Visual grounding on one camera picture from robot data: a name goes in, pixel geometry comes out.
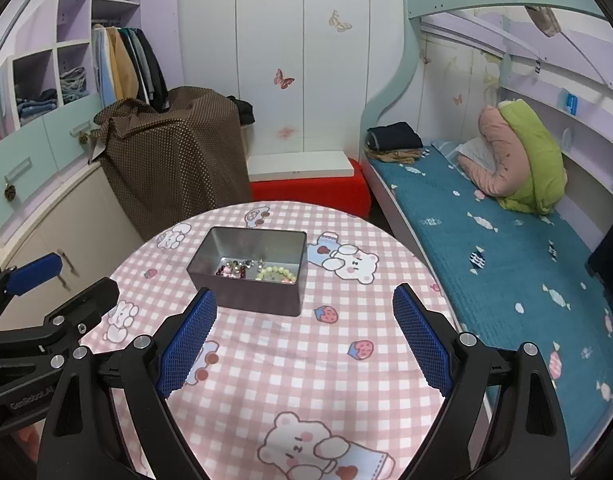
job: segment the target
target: drawer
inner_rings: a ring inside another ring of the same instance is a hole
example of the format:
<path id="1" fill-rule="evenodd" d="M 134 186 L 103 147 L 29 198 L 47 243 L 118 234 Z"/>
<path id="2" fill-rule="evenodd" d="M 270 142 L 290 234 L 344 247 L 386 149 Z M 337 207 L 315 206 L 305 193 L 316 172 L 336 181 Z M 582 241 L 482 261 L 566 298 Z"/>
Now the drawer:
<path id="1" fill-rule="evenodd" d="M 87 144 L 80 144 L 80 133 L 95 127 L 93 118 L 102 110 L 98 94 L 89 95 L 42 116 L 48 142 L 59 170 L 87 152 Z"/>
<path id="2" fill-rule="evenodd" d="M 42 120 L 4 137 L 0 141 L 0 227 L 57 171 Z M 15 186 L 11 202 L 4 196 L 7 179 Z"/>

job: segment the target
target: green blanket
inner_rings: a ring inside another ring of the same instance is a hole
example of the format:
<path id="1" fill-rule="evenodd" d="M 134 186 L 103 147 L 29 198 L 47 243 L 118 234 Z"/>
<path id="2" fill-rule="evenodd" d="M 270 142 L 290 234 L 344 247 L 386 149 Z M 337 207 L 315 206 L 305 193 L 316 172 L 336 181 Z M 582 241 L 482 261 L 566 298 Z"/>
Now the green blanket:
<path id="1" fill-rule="evenodd" d="M 565 193 L 565 167 L 560 147 L 523 100 L 504 105 L 500 113 L 524 146 L 531 174 L 516 193 L 498 198 L 498 202 L 512 211 L 550 213 Z"/>

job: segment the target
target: open box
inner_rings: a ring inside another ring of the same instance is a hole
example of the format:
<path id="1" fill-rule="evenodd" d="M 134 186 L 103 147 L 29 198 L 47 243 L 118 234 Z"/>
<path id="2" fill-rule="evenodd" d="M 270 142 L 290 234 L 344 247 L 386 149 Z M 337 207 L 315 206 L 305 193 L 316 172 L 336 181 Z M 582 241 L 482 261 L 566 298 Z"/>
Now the open box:
<path id="1" fill-rule="evenodd" d="M 262 259 L 264 266 L 281 266 L 297 278 L 294 283 L 255 279 L 257 266 L 246 279 L 216 275 L 231 260 Z M 280 316 L 299 316 L 307 282 L 307 234 L 302 231 L 212 227 L 187 267 L 198 290 L 212 290 L 219 306 Z"/>

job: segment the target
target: beaded bracelet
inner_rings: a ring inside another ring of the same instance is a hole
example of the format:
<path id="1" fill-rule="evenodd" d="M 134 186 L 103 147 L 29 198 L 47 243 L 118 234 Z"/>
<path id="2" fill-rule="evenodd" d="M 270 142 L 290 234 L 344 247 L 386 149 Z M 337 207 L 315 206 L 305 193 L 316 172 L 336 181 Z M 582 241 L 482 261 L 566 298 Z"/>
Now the beaded bracelet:
<path id="1" fill-rule="evenodd" d="M 273 273 L 279 274 L 280 276 L 284 276 L 282 283 L 295 283 L 297 280 L 295 274 L 293 274 L 290 270 L 285 269 L 284 267 L 275 267 L 275 266 L 264 267 L 264 269 L 261 269 L 258 272 L 255 279 L 258 281 L 264 281 L 265 276 L 270 277 Z"/>

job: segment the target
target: tablecloth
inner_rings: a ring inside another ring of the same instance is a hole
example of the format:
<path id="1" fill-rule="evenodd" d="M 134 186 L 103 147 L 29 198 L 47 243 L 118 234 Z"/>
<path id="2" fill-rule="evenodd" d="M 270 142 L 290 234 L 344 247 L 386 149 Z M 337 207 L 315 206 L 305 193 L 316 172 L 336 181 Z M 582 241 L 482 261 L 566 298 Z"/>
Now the tablecloth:
<path id="1" fill-rule="evenodd" d="M 167 400 L 208 475 L 397 479 L 443 399 L 427 385 L 394 319 L 393 290 L 407 282 L 428 308 L 450 315 L 426 267 L 360 218 L 264 202 L 172 226 L 113 273 L 118 305 L 82 344 L 95 352 L 124 348 L 182 312 L 196 293 L 186 267 L 213 226 L 304 231 L 310 261 L 301 316 L 220 306 L 186 383 Z M 153 476 L 123 392 L 114 398 L 133 462 Z"/>

